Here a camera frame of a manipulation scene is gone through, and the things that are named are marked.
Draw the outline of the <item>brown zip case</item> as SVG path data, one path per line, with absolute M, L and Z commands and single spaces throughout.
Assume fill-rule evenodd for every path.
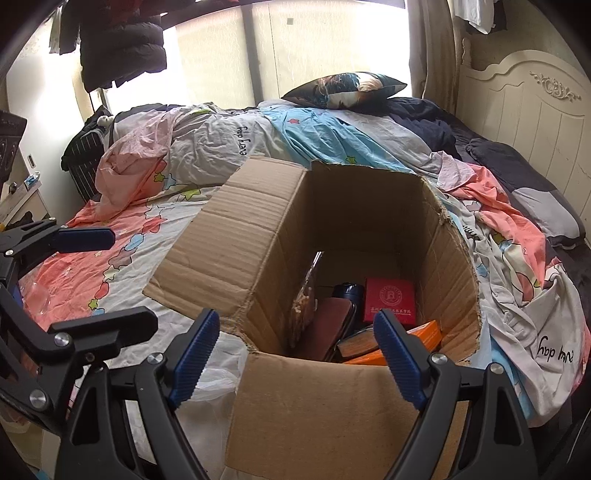
M 328 362 L 335 355 L 337 344 L 345 337 L 355 318 L 356 306 L 349 300 L 328 297 L 322 299 L 311 324 L 304 330 L 294 358 Z

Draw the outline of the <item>white desk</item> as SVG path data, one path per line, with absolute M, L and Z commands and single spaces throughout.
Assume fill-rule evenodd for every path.
M 19 222 L 22 218 L 40 221 L 49 217 L 48 210 L 40 194 L 40 173 L 34 172 L 22 183 L 12 183 L 8 192 L 1 199 L 1 228 Z

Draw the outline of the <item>dark hanging jacket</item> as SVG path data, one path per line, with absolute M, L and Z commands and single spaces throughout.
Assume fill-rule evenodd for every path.
M 78 51 L 86 92 L 166 69 L 159 12 L 149 1 L 67 1 L 58 51 Z

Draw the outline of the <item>patterned dark pillow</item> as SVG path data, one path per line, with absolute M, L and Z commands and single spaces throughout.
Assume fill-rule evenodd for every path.
M 386 100 L 407 88 L 396 78 L 372 72 L 345 72 L 321 77 L 291 89 L 283 100 L 322 109 L 352 109 Z

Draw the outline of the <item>dark blue shampoo bottle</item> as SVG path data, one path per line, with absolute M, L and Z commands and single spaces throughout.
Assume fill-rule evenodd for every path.
M 332 297 L 347 299 L 356 308 L 363 306 L 363 297 L 365 296 L 365 287 L 358 283 L 343 282 L 335 285 L 332 289 Z

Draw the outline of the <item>white bed headboard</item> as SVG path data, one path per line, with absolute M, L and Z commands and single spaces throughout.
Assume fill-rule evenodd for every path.
M 566 61 L 520 50 L 484 70 L 463 41 L 456 116 L 516 149 L 590 225 L 590 80 Z

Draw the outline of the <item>grey navy pillow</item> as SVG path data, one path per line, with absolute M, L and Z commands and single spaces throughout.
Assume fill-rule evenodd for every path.
M 486 167 L 511 203 L 535 223 L 552 246 L 571 250 L 582 245 L 582 220 L 558 188 L 539 174 L 512 146 L 481 137 L 459 147 L 465 160 Z

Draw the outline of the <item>cardboard box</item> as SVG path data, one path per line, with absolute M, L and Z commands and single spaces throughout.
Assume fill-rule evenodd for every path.
M 409 281 L 442 349 L 478 349 L 479 289 L 468 247 L 420 176 L 317 161 L 247 159 L 194 217 L 144 294 L 189 318 L 215 310 L 249 347 L 225 466 L 263 479 L 382 479 L 417 418 L 388 368 L 294 356 L 294 301 L 343 283 Z

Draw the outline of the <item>cotton swab plastic bag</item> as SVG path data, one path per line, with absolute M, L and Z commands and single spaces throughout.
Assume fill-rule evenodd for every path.
M 320 266 L 324 251 L 315 253 L 311 261 L 307 274 L 304 276 L 304 282 L 301 289 L 298 290 L 290 309 L 290 348 L 297 346 L 298 340 L 304 330 L 311 324 L 314 318 L 315 309 L 317 309 L 317 299 L 315 299 L 315 280 L 317 279 L 318 267 Z

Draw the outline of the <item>red gift box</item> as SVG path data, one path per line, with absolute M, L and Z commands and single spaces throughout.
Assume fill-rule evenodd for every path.
M 377 313 L 389 309 L 406 329 L 418 325 L 415 287 L 409 280 L 369 277 L 365 285 L 363 308 L 365 323 L 372 323 Z

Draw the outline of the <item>black striped suitcase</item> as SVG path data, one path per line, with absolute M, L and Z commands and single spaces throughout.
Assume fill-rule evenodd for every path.
M 107 149 L 110 131 L 110 111 L 101 105 L 71 139 L 61 157 L 61 170 L 71 176 L 84 202 L 95 200 L 99 193 L 95 186 L 98 164 Z

